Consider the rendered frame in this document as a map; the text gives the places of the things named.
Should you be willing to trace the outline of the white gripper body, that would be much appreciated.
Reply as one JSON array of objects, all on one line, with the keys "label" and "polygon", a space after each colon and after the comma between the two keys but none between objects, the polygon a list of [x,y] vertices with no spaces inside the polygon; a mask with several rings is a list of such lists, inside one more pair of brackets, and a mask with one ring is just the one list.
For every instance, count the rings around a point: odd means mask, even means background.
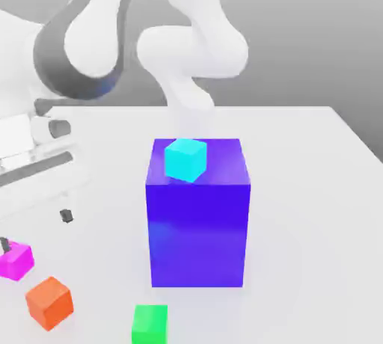
[{"label": "white gripper body", "polygon": [[38,150],[37,159],[0,173],[0,218],[68,195],[89,180],[81,150],[74,144]]}]

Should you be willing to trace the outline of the small magenta cube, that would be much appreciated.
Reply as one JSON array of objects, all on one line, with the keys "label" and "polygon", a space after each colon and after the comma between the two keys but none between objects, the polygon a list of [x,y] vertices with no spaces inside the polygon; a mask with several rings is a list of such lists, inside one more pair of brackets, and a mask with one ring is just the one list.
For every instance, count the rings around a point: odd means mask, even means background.
[{"label": "small magenta cube", "polygon": [[9,241],[10,250],[0,255],[0,277],[21,280],[33,267],[34,257],[30,245]]}]

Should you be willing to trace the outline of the small orange cube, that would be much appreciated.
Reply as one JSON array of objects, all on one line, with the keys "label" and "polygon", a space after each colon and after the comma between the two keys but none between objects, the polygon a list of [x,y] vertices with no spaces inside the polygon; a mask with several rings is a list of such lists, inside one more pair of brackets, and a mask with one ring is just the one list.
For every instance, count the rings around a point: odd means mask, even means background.
[{"label": "small orange cube", "polygon": [[25,294],[31,317],[46,331],[74,312],[70,290],[55,277],[48,277]]}]

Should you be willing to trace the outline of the small cyan cube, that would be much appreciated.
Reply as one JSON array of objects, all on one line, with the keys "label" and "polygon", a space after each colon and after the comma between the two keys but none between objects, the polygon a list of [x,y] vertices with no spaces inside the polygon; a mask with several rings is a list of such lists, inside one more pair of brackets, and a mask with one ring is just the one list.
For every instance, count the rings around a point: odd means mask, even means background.
[{"label": "small cyan cube", "polygon": [[165,175],[194,182],[207,167],[207,143],[178,138],[165,148]]}]

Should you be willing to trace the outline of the small green cube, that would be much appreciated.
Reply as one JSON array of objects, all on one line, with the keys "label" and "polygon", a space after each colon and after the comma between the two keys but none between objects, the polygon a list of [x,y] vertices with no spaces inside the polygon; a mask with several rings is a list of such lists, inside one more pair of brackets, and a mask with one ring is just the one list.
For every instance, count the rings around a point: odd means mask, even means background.
[{"label": "small green cube", "polygon": [[168,344],[168,306],[136,305],[131,340],[132,344]]}]

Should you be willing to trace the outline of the large blue box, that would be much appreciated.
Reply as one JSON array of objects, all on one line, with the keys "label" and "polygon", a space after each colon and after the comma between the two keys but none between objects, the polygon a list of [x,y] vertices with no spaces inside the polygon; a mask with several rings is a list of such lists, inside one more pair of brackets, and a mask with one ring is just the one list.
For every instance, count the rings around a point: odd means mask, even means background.
[{"label": "large blue box", "polygon": [[243,284],[251,180],[238,139],[207,139],[193,183],[165,176],[169,139],[153,142],[145,183],[154,287]]}]

